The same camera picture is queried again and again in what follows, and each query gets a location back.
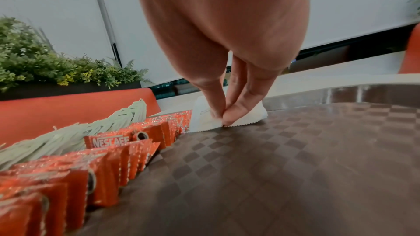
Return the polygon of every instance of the shrub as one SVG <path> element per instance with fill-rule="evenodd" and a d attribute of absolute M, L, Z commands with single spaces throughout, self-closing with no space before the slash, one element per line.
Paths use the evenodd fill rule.
<path fill-rule="evenodd" d="M 134 70 L 133 60 L 120 67 L 116 60 L 110 64 L 87 56 L 69 59 L 54 51 L 42 31 L 14 18 L 0 18 L 0 91 L 23 83 L 93 82 L 109 89 L 136 81 L 150 82 L 143 76 L 147 69 Z"/>

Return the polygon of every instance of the orange chair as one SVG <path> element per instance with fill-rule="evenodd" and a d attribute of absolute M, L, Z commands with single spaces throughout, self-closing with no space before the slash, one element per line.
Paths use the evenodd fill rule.
<path fill-rule="evenodd" d="M 414 27 L 398 74 L 420 73 L 420 24 Z"/>
<path fill-rule="evenodd" d="M 139 99 L 147 104 L 147 116 L 161 111 L 149 88 L 0 101 L 0 145 L 36 138 L 53 126 L 92 123 Z"/>

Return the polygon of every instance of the planter box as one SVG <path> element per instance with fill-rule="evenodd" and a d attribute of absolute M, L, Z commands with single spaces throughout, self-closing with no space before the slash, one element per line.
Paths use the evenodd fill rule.
<path fill-rule="evenodd" d="M 108 89 L 104 84 L 98 86 L 94 83 L 70 84 L 60 86 L 57 84 L 21 84 L 10 88 L 5 93 L 0 93 L 0 101 L 21 100 L 38 97 L 50 97 L 69 94 L 91 93 L 113 90 L 130 90 L 141 88 L 140 82 L 120 84 L 118 87 Z"/>

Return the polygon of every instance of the checkered table surface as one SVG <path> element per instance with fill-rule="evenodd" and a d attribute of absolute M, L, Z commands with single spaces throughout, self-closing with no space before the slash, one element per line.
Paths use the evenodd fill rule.
<path fill-rule="evenodd" d="M 182 135 L 77 235 L 420 235 L 420 110 L 327 104 Z"/>

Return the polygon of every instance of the white stick packet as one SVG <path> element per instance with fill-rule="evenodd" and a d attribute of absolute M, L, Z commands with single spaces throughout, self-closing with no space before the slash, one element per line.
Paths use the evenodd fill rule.
<path fill-rule="evenodd" d="M 247 115 L 231 126 L 249 125 L 267 118 L 267 110 L 260 101 Z M 201 132 L 222 127 L 221 119 L 214 119 L 210 114 L 210 106 L 204 96 L 198 97 L 192 109 L 191 122 L 187 133 Z"/>

